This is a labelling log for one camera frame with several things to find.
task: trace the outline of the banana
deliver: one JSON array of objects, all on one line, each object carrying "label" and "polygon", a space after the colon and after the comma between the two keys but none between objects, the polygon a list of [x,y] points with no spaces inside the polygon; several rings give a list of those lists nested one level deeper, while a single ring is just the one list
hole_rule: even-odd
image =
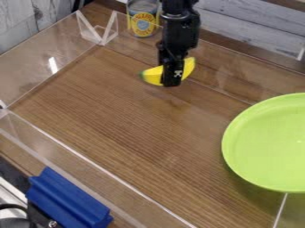
[{"label": "banana", "polygon": [[[185,70],[183,70],[182,80],[187,78],[187,76],[191,74],[194,69],[195,69],[195,58],[190,57],[185,59]],[[163,84],[161,84],[162,73],[163,73],[163,66],[158,66],[153,69],[147,69],[143,72],[140,72],[139,76],[145,82],[155,86],[163,86]]]}]

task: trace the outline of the wood grain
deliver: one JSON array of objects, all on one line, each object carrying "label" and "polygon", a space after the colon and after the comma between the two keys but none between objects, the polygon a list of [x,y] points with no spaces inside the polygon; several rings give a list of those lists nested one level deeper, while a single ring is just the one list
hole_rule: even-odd
[{"label": "wood grain", "polygon": [[[84,11],[98,21],[104,9]],[[193,52],[191,79],[154,87],[136,77],[151,67],[154,44],[122,39],[130,49],[95,48],[12,110],[198,227],[270,227],[282,194],[235,176],[221,141],[249,103],[304,89],[304,76],[206,42]],[[145,60],[127,54],[136,48]],[[94,170],[47,152],[103,192]]]}]

